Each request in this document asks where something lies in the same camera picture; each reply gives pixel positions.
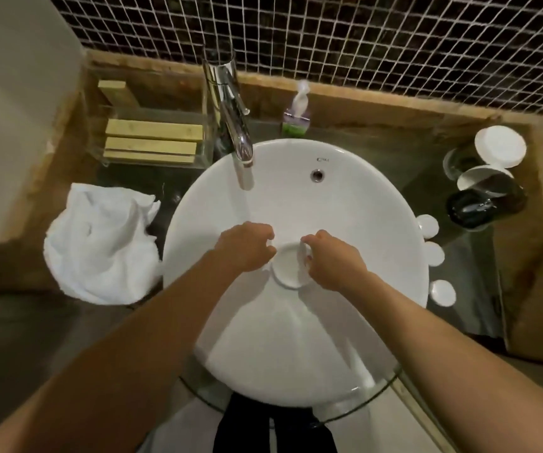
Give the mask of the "person's left hand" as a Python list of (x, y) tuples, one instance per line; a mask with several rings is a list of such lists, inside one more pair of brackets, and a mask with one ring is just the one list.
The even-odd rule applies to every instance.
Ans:
[(223, 231), (212, 250), (223, 266), (235, 276), (252, 272), (270, 261), (258, 260), (258, 248), (271, 245), (275, 233), (271, 225), (246, 221)]

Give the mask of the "white round dish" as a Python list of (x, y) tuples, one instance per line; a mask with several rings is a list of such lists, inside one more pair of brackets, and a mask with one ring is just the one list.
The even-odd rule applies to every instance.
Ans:
[(310, 247), (304, 242), (283, 243), (276, 247), (271, 259), (271, 270), (276, 281), (284, 288), (298, 290), (312, 282), (309, 274)]

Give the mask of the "person's right forearm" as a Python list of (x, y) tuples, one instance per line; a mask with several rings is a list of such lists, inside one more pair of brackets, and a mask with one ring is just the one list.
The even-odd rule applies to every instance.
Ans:
[(341, 294), (398, 359), (467, 453), (543, 453), (543, 388), (371, 272)]

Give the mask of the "person's left forearm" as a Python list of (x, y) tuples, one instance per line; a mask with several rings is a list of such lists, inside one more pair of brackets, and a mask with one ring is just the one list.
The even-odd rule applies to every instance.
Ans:
[(165, 411), (215, 305), (244, 271), (215, 248), (0, 424), (0, 453), (132, 453)]

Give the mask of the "white round sink basin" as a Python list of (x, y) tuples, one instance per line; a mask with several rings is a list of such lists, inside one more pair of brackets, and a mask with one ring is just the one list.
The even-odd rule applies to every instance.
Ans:
[[(273, 227), (283, 246), (324, 229), (356, 247), (367, 268), (426, 307), (424, 239), (393, 184), (359, 156), (309, 139), (257, 143), (250, 168), (231, 156), (209, 167), (175, 210), (163, 250), (174, 282), (219, 235), (244, 221)], [(279, 406), (338, 402), (392, 378), (398, 362), (341, 295), (303, 280), (281, 285), (273, 266), (241, 275), (222, 296), (195, 357), (230, 389)]]

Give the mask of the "small white round coaster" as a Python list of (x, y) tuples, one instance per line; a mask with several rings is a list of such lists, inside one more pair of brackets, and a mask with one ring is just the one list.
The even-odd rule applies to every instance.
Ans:
[(425, 241), (429, 241), (438, 235), (439, 223), (432, 215), (421, 214), (416, 217), (416, 221)]
[(442, 247), (434, 242), (426, 241), (423, 245), (424, 257), (429, 267), (441, 266), (445, 260), (445, 252)]
[(456, 292), (447, 280), (435, 280), (429, 285), (429, 296), (432, 301), (442, 307), (452, 307), (456, 303)]

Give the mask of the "tissue box with white tissue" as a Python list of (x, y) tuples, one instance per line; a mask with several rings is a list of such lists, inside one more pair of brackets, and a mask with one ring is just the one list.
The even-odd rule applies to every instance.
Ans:
[(285, 137), (302, 137), (309, 129), (311, 118), (309, 113), (310, 83), (300, 80), (297, 93), (290, 106), (283, 113), (281, 134)]

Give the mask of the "chrome faucet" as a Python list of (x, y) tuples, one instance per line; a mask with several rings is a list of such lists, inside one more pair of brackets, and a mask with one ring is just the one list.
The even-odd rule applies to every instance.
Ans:
[(254, 148), (247, 127), (250, 110), (239, 90), (235, 52), (229, 42), (203, 46), (202, 66), (207, 88), (208, 107), (215, 123), (214, 162), (230, 158), (239, 187), (254, 186)]

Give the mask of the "long yellow box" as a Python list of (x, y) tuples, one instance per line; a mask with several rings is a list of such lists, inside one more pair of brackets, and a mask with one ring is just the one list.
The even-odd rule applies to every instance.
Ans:
[(163, 164), (163, 165), (192, 165), (196, 156), (172, 153), (131, 152), (120, 150), (105, 150), (103, 159), (109, 162), (124, 162), (133, 164)]
[(198, 124), (109, 119), (107, 136), (200, 142), (204, 129)]
[(131, 137), (108, 137), (104, 150), (194, 156), (198, 142)]

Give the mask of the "person's black trousers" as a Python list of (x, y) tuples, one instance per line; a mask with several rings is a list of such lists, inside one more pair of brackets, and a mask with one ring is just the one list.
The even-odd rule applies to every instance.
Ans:
[(287, 408), (233, 393), (217, 428), (212, 453), (338, 453), (331, 431), (311, 408)]

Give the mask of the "white towel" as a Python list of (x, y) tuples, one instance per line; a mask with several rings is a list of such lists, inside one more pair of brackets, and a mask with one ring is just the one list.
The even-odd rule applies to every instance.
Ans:
[(146, 297), (162, 276), (156, 237), (147, 233), (160, 207), (154, 195), (72, 183), (43, 247), (62, 292), (96, 305), (131, 305)]

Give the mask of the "clear acrylic tray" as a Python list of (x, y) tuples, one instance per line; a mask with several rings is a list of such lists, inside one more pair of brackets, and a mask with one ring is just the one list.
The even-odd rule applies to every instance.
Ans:
[(200, 74), (89, 65), (86, 150), (103, 165), (210, 167), (216, 130)]

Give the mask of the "clear drinking glass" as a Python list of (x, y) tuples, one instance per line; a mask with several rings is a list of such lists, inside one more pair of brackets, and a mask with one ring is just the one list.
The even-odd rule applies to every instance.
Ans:
[(483, 164), (473, 146), (454, 148), (442, 159), (443, 171), (451, 181), (457, 181), (464, 172)]

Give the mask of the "white round cup lid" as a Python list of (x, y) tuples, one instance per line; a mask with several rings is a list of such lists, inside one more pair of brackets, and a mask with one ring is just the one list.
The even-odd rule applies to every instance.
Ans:
[(514, 176), (507, 169), (485, 164), (464, 171), (457, 178), (456, 187), (459, 191), (463, 191), (496, 175), (508, 176), (511, 179), (514, 179)]
[(474, 137), (474, 147), (486, 164), (501, 168), (518, 166), (527, 153), (524, 138), (506, 126), (491, 126), (479, 130)]

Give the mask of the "short yellow box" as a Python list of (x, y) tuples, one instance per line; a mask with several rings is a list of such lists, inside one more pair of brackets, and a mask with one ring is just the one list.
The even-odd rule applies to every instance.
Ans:
[(122, 108), (139, 108), (140, 104), (129, 85), (120, 80), (99, 80), (98, 89), (109, 100), (112, 106)]

